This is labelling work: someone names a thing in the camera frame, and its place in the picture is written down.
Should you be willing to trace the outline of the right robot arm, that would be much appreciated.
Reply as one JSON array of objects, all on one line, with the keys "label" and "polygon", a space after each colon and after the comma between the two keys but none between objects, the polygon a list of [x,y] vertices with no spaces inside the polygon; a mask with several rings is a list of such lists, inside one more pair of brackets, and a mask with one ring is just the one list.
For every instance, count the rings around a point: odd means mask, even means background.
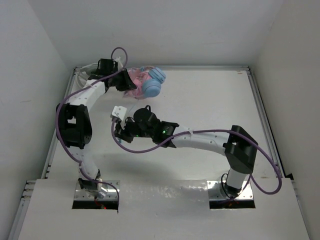
[{"label": "right robot arm", "polygon": [[193,148],[226,157],[229,171],[221,189],[227,198],[236,198],[246,176],[253,173],[258,143],[240,126],[231,130],[192,130],[175,122],[161,121],[149,105],[127,116],[127,109],[115,106],[111,112],[112,137],[131,143],[148,138],[156,148]]}]

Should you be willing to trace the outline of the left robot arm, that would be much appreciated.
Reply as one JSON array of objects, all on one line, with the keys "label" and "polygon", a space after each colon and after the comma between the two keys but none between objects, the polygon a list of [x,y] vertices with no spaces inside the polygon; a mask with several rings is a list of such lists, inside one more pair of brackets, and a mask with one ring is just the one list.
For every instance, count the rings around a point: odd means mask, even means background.
[{"label": "left robot arm", "polygon": [[104,184],[100,170],[90,156],[93,135],[90,110],[110,87],[119,92],[136,89],[119,58],[102,58],[93,66],[96,69],[91,74],[84,70],[76,74],[82,80],[82,87],[57,105],[55,116],[56,136],[67,155],[77,163],[78,183],[88,192],[98,192]]}]

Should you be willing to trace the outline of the blue pink cat-ear headphones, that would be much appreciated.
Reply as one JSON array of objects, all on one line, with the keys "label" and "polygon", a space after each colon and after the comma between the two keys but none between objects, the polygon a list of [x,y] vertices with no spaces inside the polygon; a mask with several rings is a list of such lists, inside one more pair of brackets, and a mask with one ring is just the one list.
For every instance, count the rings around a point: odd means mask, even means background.
[{"label": "blue pink cat-ear headphones", "polygon": [[140,69],[141,81],[141,99],[154,98],[159,95],[162,89],[162,84],[165,82],[167,76],[159,68],[154,66],[141,67]]}]

